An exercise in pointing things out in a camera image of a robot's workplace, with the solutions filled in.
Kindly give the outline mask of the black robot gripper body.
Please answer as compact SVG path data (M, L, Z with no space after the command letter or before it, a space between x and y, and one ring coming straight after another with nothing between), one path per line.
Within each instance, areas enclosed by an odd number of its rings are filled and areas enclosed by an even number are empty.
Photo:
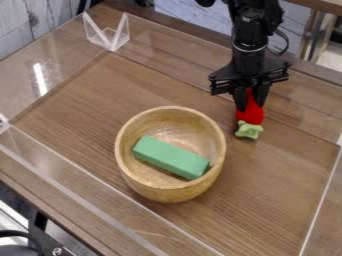
M288 61L267 59L256 74L243 75L233 69L232 64L227 64L208 76L211 94L232 94L236 87L249 88L255 87L259 82L269 82L272 85L285 81L288 79L289 66Z

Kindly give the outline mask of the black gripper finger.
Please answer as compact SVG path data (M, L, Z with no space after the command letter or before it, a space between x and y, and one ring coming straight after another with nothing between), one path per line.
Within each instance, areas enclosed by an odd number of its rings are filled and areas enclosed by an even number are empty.
M259 107L261 107L265 103L265 99L269 92L269 85L269 82L259 82L252 89L253 99Z
M247 93L245 93L245 89L243 87L236 87L233 89L232 98L235 101L236 109L240 112L244 112L245 106L247 106Z

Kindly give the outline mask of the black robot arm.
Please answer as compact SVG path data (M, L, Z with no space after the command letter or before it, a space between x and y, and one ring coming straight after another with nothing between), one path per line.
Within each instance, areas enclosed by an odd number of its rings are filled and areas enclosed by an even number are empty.
M235 101L236 110L245 111L247 90L261 107L269 87L288 79L289 63L279 59L288 47L265 55L268 37L279 35L284 42L288 37L277 29L283 22L283 9L277 0L227 0L231 29L231 61L208 75L212 95L228 93Z

